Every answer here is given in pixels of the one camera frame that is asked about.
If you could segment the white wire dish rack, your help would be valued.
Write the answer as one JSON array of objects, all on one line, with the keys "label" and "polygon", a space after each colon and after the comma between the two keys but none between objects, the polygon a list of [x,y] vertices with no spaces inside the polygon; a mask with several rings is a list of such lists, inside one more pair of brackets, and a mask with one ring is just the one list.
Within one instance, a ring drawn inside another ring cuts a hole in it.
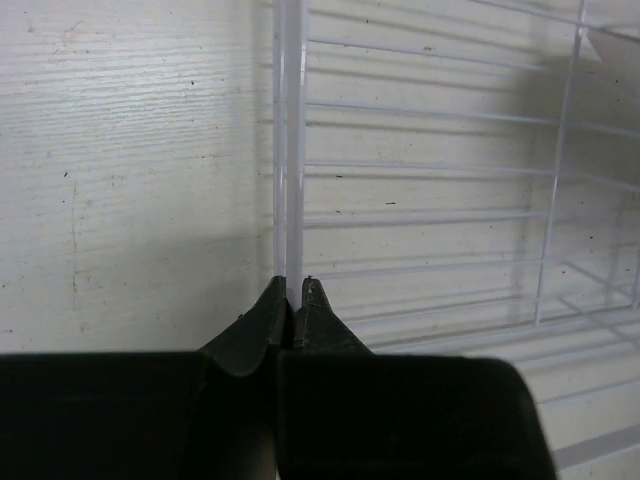
[{"label": "white wire dish rack", "polygon": [[639,475],[639,5],[273,3],[274,262],[372,350],[498,357]]}]

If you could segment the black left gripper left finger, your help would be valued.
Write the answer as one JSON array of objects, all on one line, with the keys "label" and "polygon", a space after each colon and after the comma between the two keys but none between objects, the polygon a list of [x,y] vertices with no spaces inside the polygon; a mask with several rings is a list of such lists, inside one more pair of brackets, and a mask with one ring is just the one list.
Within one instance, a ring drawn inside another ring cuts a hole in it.
[{"label": "black left gripper left finger", "polygon": [[1,358],[5,479],[273,479],[286,281],[186,351]]}]

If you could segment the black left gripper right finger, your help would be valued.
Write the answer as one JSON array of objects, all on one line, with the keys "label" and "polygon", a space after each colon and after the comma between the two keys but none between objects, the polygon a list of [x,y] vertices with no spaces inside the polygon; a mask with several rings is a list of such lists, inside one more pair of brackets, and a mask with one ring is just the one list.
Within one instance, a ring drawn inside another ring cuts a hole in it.
[{"label": "black left gripper right finger", "polygon": [[302,285],[293,346],[277,360],[284,479],[552,479],[533,397],[509,363],[378,355]]}]

